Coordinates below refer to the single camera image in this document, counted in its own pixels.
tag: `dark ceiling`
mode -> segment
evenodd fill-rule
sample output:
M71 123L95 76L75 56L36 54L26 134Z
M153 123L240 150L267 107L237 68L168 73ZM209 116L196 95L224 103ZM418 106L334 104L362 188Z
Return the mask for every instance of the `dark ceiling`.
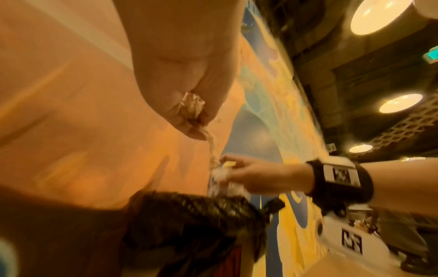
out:
M279 38L321 125L332 155L359 162L404 156L438 157L438 63L422 55L438 46L438 21L411 5L385 28L354 35L349 24L362 0L258 0ZM402 112L379 107L406 93L423 100ZM374 146L350 155L354 144Z

